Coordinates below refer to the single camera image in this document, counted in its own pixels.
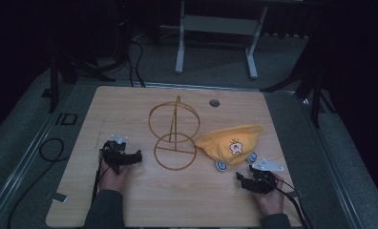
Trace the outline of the white metal table frame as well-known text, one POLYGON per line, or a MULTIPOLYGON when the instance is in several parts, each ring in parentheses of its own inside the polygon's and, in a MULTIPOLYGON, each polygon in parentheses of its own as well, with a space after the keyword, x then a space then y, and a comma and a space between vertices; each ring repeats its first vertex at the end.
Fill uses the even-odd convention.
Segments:
POLYGON ((176 73, 183 72, 185 43, 184 35, 187 31, 202 31, 214 33, 228 33, 236 35, 249 35, 252 37, 251 45, 244 50, 249 76, 256 79, 258 75, 254 60, 259 37, 263 28, 268 6, 262 7, 258 19, 237 19, 214 16, 202 16, 187 14, 185 12, 185 0, 180 0, 179 29, 178 29, 178 54, 176 60, 176 73))

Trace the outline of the black metal stand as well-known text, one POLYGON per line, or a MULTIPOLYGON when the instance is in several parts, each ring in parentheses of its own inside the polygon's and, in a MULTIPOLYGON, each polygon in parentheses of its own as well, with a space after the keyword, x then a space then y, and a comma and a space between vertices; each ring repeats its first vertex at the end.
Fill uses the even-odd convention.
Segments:
POLYGON ((55 111, 59 103, 59 75, 63 76, 66 83, 73 84, 77 80, 74 69, 78 68, 101 81, 115 82, 104 73, 120 67, 123 62, 123 59, 117 59, 114 63, 106 66, 92 67, 68 53, 53 54, 50 59, 50 87, 42 93, 42 97, 47 97, 50 100, 49 114, 55 111))
POLYGON ((319 111, 321 98, 323 97, 322 88, 326 72, 324 48, 321 46, 321 42, 323 41, 323 33, 321 31, 315 31, 308 38, 289 77, 270 87, 261 89, 261 92, 273 93, 300 80, 295 95, 298 99, 307 99, 307 97, 312 94, 310 118, 316 128, 320 127, 319 111))

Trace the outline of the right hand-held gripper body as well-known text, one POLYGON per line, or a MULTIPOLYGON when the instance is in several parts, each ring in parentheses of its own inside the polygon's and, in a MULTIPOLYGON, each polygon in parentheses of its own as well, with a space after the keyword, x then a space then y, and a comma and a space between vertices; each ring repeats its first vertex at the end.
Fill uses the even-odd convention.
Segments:
POLYGON ((251 191, 257 194, 268 194, 277 187, 274 172, 283 172, 284 167, 266 158, 249 166, 253 180, 251 191))

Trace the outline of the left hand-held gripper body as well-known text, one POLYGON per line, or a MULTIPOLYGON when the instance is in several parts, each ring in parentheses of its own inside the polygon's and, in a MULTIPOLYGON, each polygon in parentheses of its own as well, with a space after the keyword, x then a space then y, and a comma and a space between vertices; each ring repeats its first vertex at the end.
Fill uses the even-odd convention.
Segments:
POLYGON ((121 167, 128 163, 128 156, 125 154, 127 140, 127 136, 111 134, 111 140, 107 140, 99 150, 99 161, 104 161, 117 175, 120 174, 121 167))

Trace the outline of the yellow knitted hat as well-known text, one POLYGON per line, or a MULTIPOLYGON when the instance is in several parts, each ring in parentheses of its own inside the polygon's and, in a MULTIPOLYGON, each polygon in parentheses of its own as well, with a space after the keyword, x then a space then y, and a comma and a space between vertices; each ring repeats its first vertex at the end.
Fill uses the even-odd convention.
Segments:
POLYGON ((234 166, 247 161, 254 163, 260 133, 263 128, 258 125, 241 125, 221 129, 201 136, 195 145, 215 160, 215 166, 224 172, 227 166, 234 166))

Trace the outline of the person's right hand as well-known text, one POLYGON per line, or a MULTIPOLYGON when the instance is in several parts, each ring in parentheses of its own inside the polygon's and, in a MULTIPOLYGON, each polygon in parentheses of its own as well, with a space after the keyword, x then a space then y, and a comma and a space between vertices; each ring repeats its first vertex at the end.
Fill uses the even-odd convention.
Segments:
POLYGON ((253 194, 258 208, 264 217, 284 212, 284 195, 281 193, 284 181, 277 174, 274 177, 277 180, 277 188, 275 190, 272 190, 268 194, 253 194))

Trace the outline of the person's left hand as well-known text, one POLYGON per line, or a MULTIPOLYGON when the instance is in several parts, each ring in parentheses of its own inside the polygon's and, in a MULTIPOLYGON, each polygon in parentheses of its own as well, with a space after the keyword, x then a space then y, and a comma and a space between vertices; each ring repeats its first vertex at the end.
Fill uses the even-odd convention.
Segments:
POLYGON ((131 166, 126 166, 117 174, 105 161, 102 161, 99 176, 99 190, 112 190, 122 193, 130 169, 131 166))

